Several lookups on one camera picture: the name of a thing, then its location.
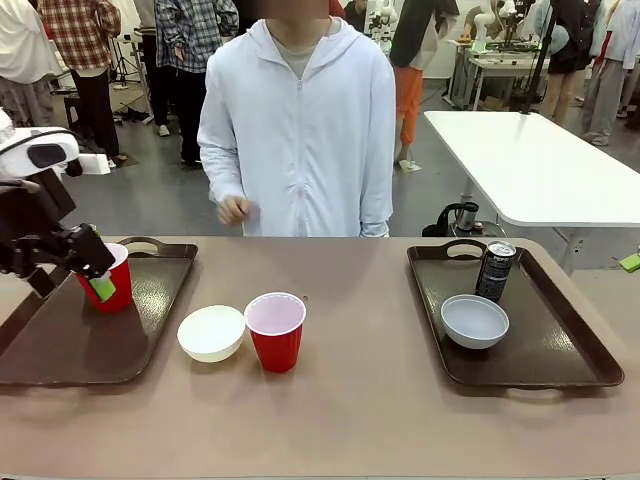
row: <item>red plaid shirt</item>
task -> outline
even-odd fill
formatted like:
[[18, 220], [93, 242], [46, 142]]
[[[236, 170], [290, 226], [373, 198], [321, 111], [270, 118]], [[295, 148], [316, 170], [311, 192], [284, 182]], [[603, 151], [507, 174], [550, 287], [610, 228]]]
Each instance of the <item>red plaid shirt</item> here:
[[39, 10], [67, 67], [86, 70], [111, 63], [107, 37], [120, 33], [120, 10], [110, 0], [40, 0]]

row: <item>plaid shirt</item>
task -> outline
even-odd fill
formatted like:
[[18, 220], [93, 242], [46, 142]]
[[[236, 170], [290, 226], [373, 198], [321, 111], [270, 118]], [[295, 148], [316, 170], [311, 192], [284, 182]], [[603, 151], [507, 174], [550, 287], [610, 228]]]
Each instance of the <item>plaid shirt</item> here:
[[[156, 0], [156, 25], [158, 66], [203, 73], [222, 37], [238, 31], [238, 11], [231, 0]], [[182, 48], [184, 61], [175, 47]]]
[[109, 66], [107, 37], [120, 34], [120, 10], [110, 0], [40, 0], [39, 10], [67, 67]]

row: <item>brown tray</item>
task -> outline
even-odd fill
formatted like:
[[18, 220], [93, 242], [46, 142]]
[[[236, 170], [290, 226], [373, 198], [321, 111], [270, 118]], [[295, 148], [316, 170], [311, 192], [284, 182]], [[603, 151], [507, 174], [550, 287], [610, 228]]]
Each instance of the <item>brown tray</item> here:
[[[455, 245], [473, 245], [478, 256], [450, 256]], [[474, 293], [485, 244], [454, 240], [438, 247], [411, 247], [409, 262], [431, 330], [449, 376], [463, 385], [522, 389], [612, 387], [624, 380], [620, 365], [536, 259], [517, 249], [498, 302], [509, 331], [487, 350], [469, 350], [445, 333], [440, 308], [449, 297]]]
[[0, 385], [123, 383], [145, 369], [198, 247], [146, 237], [120, 243], [157, 247], [129, 255], [134, 304], [100, 314], [79, 282], [57, 268], [53, 294], [42, 300], [31, 293], [0, 326]]

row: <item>orange pants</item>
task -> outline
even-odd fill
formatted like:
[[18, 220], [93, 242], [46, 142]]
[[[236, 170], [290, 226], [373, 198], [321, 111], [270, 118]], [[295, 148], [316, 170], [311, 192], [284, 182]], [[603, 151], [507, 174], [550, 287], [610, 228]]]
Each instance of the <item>orange pants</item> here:
[[400, 141], [410, 145], [416, 135], [416, 122], [422, 98], [422, 70], [393, 67], [396, 77], [396, 117], [402, 119]]

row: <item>red plastic cup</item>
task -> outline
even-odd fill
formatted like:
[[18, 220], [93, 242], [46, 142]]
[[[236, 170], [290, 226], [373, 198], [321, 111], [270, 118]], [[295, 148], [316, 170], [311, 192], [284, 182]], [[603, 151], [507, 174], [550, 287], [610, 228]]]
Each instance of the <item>red plastic cup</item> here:
[[306, 315], [302, 300], [290, 293], [266, 293], [247, 305], [245, 322], [267, 372], [284, 373], [294, 367]]
[[119, 243], [105, 243], [105, 246], [116, 259], [113, 265], [109, 267], [111, 273], [110, 280], [116, 287], [116, 291], [106, 302], [102, 302], [96, 295], [96, 292], [89, 286], [89, 282], [82, 275], [76, 275], [80, 285], [87, 293], [91, 305], [101, 313], [113, 313], [122, 310], [133, 301], [133, 293], [131, 291], [131, 272], [129, 271], [129, 250]]

